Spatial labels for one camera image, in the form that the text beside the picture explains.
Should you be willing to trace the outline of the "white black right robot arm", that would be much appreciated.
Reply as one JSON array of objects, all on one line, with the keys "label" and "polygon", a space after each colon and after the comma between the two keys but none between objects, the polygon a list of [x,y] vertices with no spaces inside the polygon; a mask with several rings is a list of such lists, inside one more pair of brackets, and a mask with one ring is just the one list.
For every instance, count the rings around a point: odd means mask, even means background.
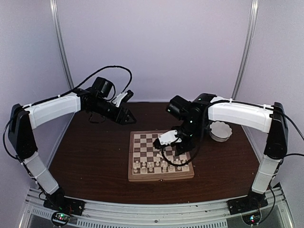
[{"label": "white black right robot arm", "polygon": [[177,95],[170,100],[166,111],[183,123],[160,135],[154,147],[174,146],[178,153],[195,148],[193,138],[203,136],[211,121],[238,124],[267,133],[262,161],[250,194],[243,201],[250,210],[261,203],[261,195],[266,192],[279,163],[287,154],[288,127],[281,103],[249,104],[202,93],[192,102]]}]

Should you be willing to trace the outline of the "white bishop piece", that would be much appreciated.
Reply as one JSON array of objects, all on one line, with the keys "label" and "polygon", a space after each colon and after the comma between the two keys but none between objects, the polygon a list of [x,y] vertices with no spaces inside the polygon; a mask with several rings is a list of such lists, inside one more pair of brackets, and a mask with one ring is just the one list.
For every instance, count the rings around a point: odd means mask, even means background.
[{"label": "white bishop piece", "polygon": [[167,162],[166,161],[162,161],[161,167],[162,167],[162,172],[167,172]]}]

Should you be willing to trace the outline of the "wooden chess board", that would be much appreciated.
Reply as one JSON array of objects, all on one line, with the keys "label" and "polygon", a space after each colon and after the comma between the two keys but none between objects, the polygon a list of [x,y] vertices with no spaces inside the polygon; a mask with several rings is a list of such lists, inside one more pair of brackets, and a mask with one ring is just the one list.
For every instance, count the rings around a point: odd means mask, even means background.
[{"label": "wooden chess board", "polygon": [[[170,164],[167,163],[167,172],[162,172],[163,158],[156,157],[156,154],[161,151],[155,149],[153,142],[155,139],[165,133],[164,130],[156,131],[135,131],[130,133],[130,145],[129,145],[129,161],[128,161],[128,181],[140,182],[140,181],[176,181],[191,179],[194,177],[194,168],[192,163],[188,164],[189,170],[181,171],[174,166],[174,170],[169,172]],[[135,162],[139,161],[140,166],[136,166]],[[146,173],[142,173],[142,162],[146,162]],[[148,164],[152,164],[153,173],[148,173]],[[138,173],[134,173],[133,169],[137,167]]]}]

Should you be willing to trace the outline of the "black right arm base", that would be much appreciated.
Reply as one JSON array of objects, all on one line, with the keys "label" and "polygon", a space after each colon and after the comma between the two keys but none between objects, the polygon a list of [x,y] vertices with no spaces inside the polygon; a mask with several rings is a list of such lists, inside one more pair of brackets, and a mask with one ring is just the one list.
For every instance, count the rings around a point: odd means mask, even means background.
[{"label": "black right arm base", "polygon": [[268,205],[265,193],[259,194],[250,190],[248,195],[227,201],[231,215],[257,210]]}]

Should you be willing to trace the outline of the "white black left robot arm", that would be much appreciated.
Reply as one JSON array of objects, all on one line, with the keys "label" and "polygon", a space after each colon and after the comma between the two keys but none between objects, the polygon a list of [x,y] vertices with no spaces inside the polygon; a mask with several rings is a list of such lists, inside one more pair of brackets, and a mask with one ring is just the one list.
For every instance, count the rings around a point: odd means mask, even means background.
[{"label": "white black left robot arm", "polygon": [[50,196],[49,202],[58,211],[68,207],[68,200],[58,182],[41,159],[38,148],[43,141],[50,145],[55,140],[52,124],[59,126],[63,117],[85,111],[99,114],[120,125],[136,123],[131,111],[123,106],[132,96],[131,90],[123,90],[115,98],[108,99],[114,84],[102,77],[97,77],[87,89],[76,87],[71,91],[33,104],[15,104],[6,124],[2,140],[10,142],[15,151],[13,159],[19,161],[37,185]]}]

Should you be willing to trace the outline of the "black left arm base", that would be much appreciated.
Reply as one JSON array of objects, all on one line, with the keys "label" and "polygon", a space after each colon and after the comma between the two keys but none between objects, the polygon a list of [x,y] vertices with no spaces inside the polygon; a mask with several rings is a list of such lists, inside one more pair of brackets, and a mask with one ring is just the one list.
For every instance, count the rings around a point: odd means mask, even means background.
[{"label": "black left arm base", "polygon": [[66,197],[62,187],[59,187],[52,194],[48,194],[42,187],[40,189],[45,195],[43,207],[68,213],[69,215],[82,216],[85,208],[83,200]]}]

